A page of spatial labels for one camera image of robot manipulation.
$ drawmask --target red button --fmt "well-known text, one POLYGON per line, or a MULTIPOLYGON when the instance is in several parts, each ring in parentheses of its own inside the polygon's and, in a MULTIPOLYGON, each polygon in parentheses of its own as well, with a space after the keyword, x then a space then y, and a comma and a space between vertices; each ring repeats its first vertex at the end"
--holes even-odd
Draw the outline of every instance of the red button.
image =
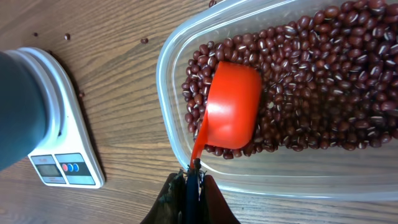
POLYGON ((62 169, 63 169, 63 171, 68 171, 68 166, 66 165, 66 164, 62 164, 62 169))

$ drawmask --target scale platform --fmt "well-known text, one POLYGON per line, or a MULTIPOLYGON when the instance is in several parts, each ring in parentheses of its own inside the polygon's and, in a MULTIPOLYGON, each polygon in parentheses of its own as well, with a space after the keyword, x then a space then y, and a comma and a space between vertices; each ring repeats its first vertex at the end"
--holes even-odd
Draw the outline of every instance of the scale platform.
POLYGON ((47 132, 28 155, 45 185, 98 189, 104 175, 95 156, 72 83, 47 52, 23 47, 6 54, 36 80, 46 107, 47 132))

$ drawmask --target scoop handle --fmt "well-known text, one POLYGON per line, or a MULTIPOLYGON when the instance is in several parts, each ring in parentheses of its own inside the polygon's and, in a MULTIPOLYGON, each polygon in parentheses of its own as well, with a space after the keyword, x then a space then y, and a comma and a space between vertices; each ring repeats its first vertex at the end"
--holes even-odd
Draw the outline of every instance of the scoop handle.
POLYGON ((200 131, 198 133, 197 140, 193 145, 192 156, 190 167, 193 168, 193 161, 196 158, 200 158, 201 152, 205 148, 205 144, 207 144, 207 131, 208 131, 208 121, 207 121, 207 110, 205 111, 205 115, 203 117, 203 121, 201 123, 200 131))

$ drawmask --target dark teal bowl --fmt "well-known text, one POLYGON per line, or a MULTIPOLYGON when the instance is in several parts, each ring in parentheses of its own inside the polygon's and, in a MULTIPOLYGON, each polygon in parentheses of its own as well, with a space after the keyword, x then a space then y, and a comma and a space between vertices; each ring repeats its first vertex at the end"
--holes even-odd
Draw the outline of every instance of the dark teal bowl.
POLYGON ((44 101, 33 76, 0 52, 0 170, 32 152, 45 132, 44 101))

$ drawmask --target scale button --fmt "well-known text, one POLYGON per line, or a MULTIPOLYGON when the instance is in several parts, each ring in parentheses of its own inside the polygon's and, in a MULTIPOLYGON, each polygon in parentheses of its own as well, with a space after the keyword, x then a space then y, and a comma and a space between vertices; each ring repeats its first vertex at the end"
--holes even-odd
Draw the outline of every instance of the scale button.
POLYGON ((79 165, 78 164, 74 164, 73 165, 73 169, 75 170, 75 172, 79 172, 79 165))
POLYGON ((72 166, 72 164, 68 164, 68 170, 69 170, 69 172, 73 172, 73 166, 72 166))
POLYGON ((62 164, 62 169, 63 169, 63 171, 68 171, 68 166, 66 165, 66 164, 62 164))

